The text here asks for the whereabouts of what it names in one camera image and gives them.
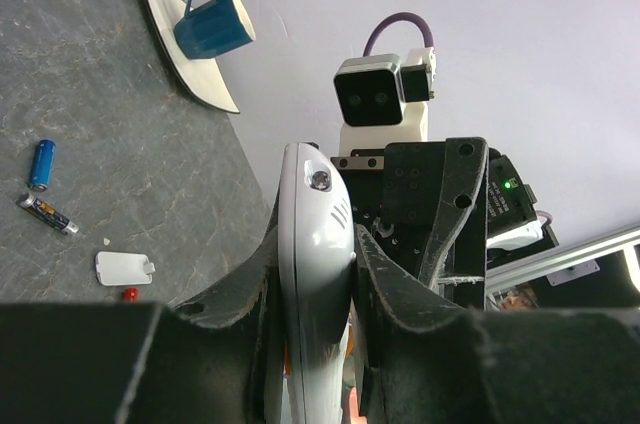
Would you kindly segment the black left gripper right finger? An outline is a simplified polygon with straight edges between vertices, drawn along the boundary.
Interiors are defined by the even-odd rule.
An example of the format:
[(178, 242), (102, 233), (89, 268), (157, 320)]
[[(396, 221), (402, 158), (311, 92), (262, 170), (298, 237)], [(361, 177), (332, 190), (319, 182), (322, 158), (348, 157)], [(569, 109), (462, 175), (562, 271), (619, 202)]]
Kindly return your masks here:
[(355, 230), (359, 410), (371, 423), (635, 423), (635, 309), (494, 312), (433, 293)]

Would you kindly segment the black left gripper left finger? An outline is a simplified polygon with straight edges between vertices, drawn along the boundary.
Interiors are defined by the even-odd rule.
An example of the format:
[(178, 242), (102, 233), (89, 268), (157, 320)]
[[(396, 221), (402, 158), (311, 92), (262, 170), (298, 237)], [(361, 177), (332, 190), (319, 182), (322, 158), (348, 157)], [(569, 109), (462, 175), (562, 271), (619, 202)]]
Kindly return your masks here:
[(5, 423), (277, 423), (284, 320), (277, 222), (229, 274), (176, 307), (6, 303)]

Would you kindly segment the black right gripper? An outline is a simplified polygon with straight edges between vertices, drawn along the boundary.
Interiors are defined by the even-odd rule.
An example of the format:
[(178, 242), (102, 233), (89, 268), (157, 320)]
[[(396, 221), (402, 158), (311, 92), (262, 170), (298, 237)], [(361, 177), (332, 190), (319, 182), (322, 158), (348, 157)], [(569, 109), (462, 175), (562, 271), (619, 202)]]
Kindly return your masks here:
[(481, 137), (391, 143), (332, 158), (356, 223), (437, 294), (485, 307), (489, 147)]

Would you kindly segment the white remote control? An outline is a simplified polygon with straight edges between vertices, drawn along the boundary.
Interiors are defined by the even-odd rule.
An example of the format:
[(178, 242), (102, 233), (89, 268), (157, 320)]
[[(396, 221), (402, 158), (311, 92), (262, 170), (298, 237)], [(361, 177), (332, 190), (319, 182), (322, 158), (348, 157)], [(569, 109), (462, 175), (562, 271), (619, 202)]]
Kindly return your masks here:
[(285, 148), (277, 216), (292, 420), (338, 423), (354, 224), (341, 174), (311, 144)]

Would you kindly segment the white battery cover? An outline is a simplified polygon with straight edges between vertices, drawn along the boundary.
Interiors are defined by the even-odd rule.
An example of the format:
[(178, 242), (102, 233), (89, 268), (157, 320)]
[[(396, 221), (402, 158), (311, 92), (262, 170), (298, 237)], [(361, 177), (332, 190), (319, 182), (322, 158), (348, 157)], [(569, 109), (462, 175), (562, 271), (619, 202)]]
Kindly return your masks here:
[(95, 256), (95, 271), (103, 286), (139, 286), (153, 281), (155, 265), (145, 254), (100, 251)]

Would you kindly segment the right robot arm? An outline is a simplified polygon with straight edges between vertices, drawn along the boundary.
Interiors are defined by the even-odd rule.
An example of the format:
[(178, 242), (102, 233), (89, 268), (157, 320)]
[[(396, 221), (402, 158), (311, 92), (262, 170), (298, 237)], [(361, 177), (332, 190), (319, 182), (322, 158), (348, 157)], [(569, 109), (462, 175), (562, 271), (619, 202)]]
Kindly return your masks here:
[(488, 270), (557, 246), (509, 157), (479, 137), (392, 143), (332, 158), (357, 224), (461, 307), (485, 306)]

